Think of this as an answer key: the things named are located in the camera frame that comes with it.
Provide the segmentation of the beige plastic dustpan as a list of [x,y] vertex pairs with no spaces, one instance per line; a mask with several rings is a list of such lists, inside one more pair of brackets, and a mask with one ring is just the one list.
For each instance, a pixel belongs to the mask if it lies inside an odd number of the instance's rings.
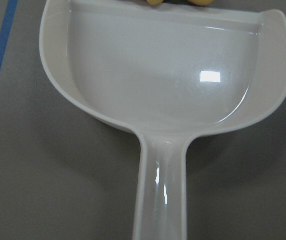
[[53,86],[141,146],[135,240],[187,238],[186,152],[255,124],[286,96],[286,17],[143,0],[49,0],[39,50]]

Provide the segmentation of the brown toy potato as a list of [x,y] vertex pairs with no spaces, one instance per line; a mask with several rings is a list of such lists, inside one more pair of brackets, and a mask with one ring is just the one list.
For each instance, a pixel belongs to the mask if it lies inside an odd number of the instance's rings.
[[190,3],[193,3],[197,6],[207,6],[214,2],[214,0],[188,0]]

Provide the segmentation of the tan toy ginger root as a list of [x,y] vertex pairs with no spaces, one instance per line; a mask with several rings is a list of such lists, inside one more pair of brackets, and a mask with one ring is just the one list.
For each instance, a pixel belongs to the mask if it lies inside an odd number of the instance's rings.
[[146,0],[150,5],[156,6],[163,3],[163,0]]

